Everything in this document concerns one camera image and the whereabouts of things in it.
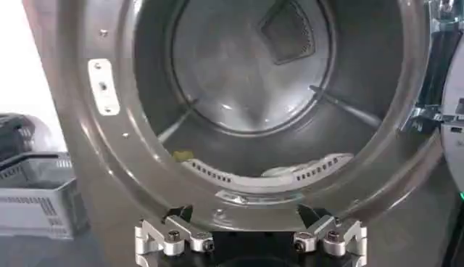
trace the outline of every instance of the plastic basket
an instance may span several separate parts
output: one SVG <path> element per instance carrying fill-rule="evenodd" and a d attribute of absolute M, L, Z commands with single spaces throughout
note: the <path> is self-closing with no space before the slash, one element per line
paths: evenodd
<path fill-rule="evenodd" d="M 88 225 L 67 154 L 26 153 L 0 163 L 0 235 L 72 239 Z"/>
<path fill-rule="evenodd" d="M 31 151 L 34 130 L 23 115 L 0 114 L 0 162 Z"/>

